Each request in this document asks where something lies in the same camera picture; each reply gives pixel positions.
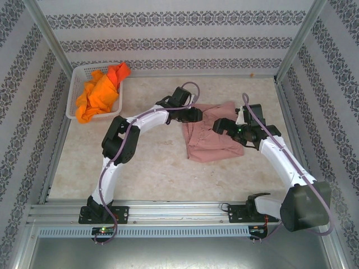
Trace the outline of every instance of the plastic basket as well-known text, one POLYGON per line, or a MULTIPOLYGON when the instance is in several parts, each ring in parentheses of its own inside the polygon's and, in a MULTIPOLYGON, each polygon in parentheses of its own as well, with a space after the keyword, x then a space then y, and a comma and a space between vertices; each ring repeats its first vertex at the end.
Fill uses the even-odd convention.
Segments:
MULTIPOLYGON (((69 119, 76 119, 76 99, 84 92, 84 82, 92 79, 92 71, 100 69, 107 74, 108 66, 120 63, 94 63, 76 67, 72 72, 70 90, 68 93, 66 116, 69 119)), ((117 116, 122 109, 122 83, 119 85, 119 98, 114 102, 111 112, 94 115, 92 120, 109 119, 117 116)))

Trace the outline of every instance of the beige floor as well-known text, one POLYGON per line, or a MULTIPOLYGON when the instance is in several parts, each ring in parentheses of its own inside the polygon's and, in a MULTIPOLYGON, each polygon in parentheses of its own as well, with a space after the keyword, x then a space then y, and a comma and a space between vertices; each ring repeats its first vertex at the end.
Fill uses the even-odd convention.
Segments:
MULTIPOLYGON (((234 77, 128 78, 123 84, 121 115, 139 114, 172 94, 177 86, 194 81, 201 87, 198 103, 220 104, 228 100, 260 103, 267 124, 289 139, 272 79, 234 77)), ((49 198, 88 198, 94 190, 101 166, 101 141, 111 120, 70 124, 49 198)), ((140 137, 134 158, 124 167, 114 197, 118 200, 153 201, 245 201, 249 194, 271 192, 284 197, 284 185, 267 159, 258 151, 212 163, 187 160, 181 124, 171 122, 140 137)))

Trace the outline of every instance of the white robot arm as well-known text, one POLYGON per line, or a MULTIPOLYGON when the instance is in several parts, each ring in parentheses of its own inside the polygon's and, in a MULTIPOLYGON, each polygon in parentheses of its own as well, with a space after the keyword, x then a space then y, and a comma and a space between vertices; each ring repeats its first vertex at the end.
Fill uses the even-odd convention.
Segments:
POLYGON ((250 105, 250 108, 257 120, 269 131, 271 137, 253 119, 245 106, 236 110, 243 112, 242 121, 244 122, 239 122, 239 120, 235 122, 226 118, 218 119, 213 125, 213 131, 223 134, 226 130, 227 135, 245 147, 248 147, 247 142, 252 142, 254 146, 250 147, 260 151, 278 173, 285 185, 287 195, 283 201, 275 199, 270 193, 249 196, 244 213, 248 216, 245 216, 244 219, 246 221, 251 218, 255 219, 260 214, 272 216, 282 220, 289 231, 326 225, 329 215, 311 187, 315 188, 323 202, 329 207, 332 192, 328 183, 317 182, 288 150, 278 129, 273 125, 265 125, 261 105, 250 105))
POLYGON ((111 208, 116 181, 124 164, 135 154, 141 134, 155 126, 169 124, 171 120, 179 122, 202 120, 200 109, 185 106, 188 99, 192 99, 191 93, 182 87, 177 87, 172 96, 166 96, 144 113, 135 117, 117 116, 114 118, 102 141, 104 159, 100 181, 88 198, 87 206, 81 208, 79 223, 88 224, 88 220, 91 220, 91 223, 108 222, 110 215, 104 205, 111 208), (119 134, 124 133, 126 133, 126 138, 120 138, 119 134))

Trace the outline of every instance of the patterned wallpaper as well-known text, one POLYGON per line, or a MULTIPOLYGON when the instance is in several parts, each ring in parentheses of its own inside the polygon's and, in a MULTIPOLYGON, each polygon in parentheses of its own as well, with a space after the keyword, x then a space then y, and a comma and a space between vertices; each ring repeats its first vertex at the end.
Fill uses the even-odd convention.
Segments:
POLYGON ((359 268, 359 1, 331 0, 282 81, 314 176, 329 182, 350 268, 359 268))
POLYGON ((38 203, 62 125, 69 81, 20 0, 0 1, 0 268, 38 203))
POLYGON ((38 1, 74 67, 142 75, 274 75, 313 0, 38 1))

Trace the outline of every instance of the orange cloth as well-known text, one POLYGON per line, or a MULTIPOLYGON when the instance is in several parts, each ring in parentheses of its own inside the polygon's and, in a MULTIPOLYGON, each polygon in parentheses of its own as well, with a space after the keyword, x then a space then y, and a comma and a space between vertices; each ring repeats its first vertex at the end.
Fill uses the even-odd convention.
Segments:
POLYGON ((113 103, 118 98, 117 89, 131 71, 125 63, 109 66, 107 75, 101 70, 91 73, 93 79, 85 82, 84 92, 77 98, 76 118, 80 123, 87 123, 96 114, 111 112, 113 103))

